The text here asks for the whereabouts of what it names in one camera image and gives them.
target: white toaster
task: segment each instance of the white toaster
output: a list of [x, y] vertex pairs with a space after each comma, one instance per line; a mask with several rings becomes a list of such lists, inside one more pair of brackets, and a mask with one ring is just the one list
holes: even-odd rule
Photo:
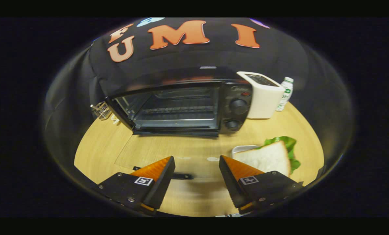
[[252, 101], [247, 118], [271, 118], [283, 97], [285, 88], [259, 73], [239, 71], [236, 74], [252, 85]]

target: plastic bottle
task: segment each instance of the plastic bottle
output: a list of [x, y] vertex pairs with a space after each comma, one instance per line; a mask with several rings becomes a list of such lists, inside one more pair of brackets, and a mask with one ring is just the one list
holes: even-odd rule
[[289, 101], [290, 97], [293, 94], [293, 79], [290, 77], [284, 77], [284, 81], [281, 83], [281, 85], [286, 89], [283, 94], [283, 98], [281, 98], [280, 103], [277, 106], [276, 111], [282, 111], [284, 109], [284, 106]]

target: bread slice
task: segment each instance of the bread slice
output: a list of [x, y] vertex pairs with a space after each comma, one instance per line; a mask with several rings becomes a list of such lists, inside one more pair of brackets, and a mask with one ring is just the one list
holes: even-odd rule
[[235, 153], [233, 159], [265, 173], [278, 171], [287, 177], [290, 176], [290, 159], [284, 141], [277, 141], [261, 149]]

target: white plate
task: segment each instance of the white plate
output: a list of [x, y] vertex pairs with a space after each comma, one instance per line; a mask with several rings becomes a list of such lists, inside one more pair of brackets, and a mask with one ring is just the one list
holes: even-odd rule
[[232, 149], [232, 158], [235, 155], [235, 153], [251, 150], [251, 149], [256, 149], [259, 146], [256, 145], [241, 145], [241, 146], [236, 146], [235, 148]]

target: oven door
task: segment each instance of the oven door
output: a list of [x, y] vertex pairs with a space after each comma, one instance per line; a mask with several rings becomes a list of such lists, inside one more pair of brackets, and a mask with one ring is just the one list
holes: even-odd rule
[[220, 83], [140, 92], [114, 98], [134, 135], [217, 137]]

